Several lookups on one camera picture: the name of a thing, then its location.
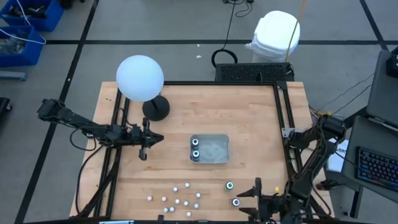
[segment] rectangular metal tray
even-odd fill
[[[192,140],[199,141],[199,160],[192,157]],[[190,160],[198,164],[224,164],[231,159],[229,137],[226,134],[194,134],[190,139]]]

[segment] wooden table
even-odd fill
[[[288,83],[291,107],[297,128],[312,124],[303,83]],[[110,123],[117,93],[115,82],[104,82],[98,97],[93,120]],[[165,139],[147,150],[148,160],[138,158],[139,147],[124,147],[119,166],[118,182],[114,196],[112,219],[156,220],[164,214],[165,207],[175,207],[166,213],[166,220],[247,220],[248,215],[229,204],[236,194],[250,189],[255,177],[262,179],[262,192],[274,194],[275,187],[283,192],[287,171],[280,126],[271,86],[185,86],[166,85],[162,90],[170,102],[170,114],[163,121],[151,122],[150,129],[163,134]],[[283,94],[280,91],[283,110]],[[142,123],[142,103],[131,102],[128,121]],[[188,158],[190,136],[200,133],[228,134],[231,160],[227,164],[194,164]],[[89,141],[88,148],[93,147]],[[80,208],[95,193],[103,166],[105,150],[100,151],[86,165],[81,176]],[[302,153],[306,161],[311,151]],[[320,172],[315,183],[324,180]],[[223,189],[228,181],[234,189]],[[320,192],[332,209],[328,192]],[[326,206],[317,198],[327,212]],[[103,196],[101,214],[104,214],[108,193]],[[183,205],[188,200],[189,206]],[[194,210],[198,203],[200,209]],[[241,207],[256,207],[254,198],[241,199]],[[71,215],[76,214],[72,206]]]

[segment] white ball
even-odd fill
[[[143,55],[134,55],[119,65],[116,82],[124,96],[130,100],[145,102],[160,93],[164,76],[155,60]]]

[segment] blue plastic crate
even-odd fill
[[[34,27],[32,26],[0,27],[0,29],[9,34],[15,34],[17,33],[17,30],[20,30],[29,34],[29,40],[43,42],[41,36],[35,31]],[[0,39],[6,38],[9,38],[9,36],[0,32]],[[20,54],[0,54],[0,67],[35,65],[39,61],[42,48],[42,44],[25,42],[24,51]]]
[[[30,4],[48,6],[45,11],[45,19],[28,17],[30,24],[38,31],[53,31],[63,14],[63,9],[57,0],[19,0],[19,2],[22,7]],[[28,25],[23,17],[7,15],[11,6],[20,8],[16,0],[8,0],[0,11],[0,18],[4,19],[10,26]]]

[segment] black lamp stand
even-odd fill
[[[142,111],[146,118],[151,121],[161,121],[169,115],[170,104],[163,96],[156,96],[150,101],[147,101],[142,106]]]

